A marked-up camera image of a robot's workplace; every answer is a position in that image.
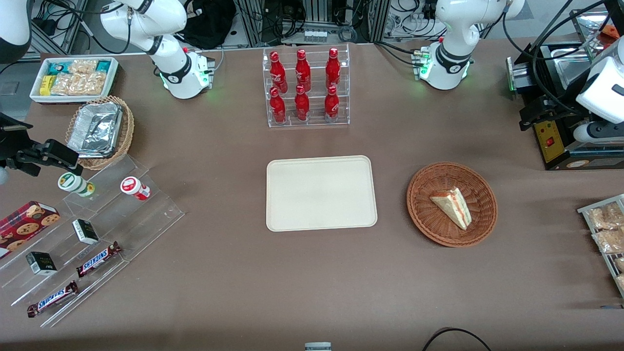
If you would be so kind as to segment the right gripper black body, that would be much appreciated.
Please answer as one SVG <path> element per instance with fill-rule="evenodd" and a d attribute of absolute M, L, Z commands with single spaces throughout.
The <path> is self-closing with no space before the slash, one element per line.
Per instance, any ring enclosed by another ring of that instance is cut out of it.
<path fill-rule="evenodd" d="M 13 164 L 38 164 L 40 166 L 49 166 L 47 156 L 43 155 L 45 143 L 31 141 L 28 147 L 18 146 L 15 143 L 2 142 L 0 147 L 0 166 L 2 168 L 9 167 L 9 162 Z"/>

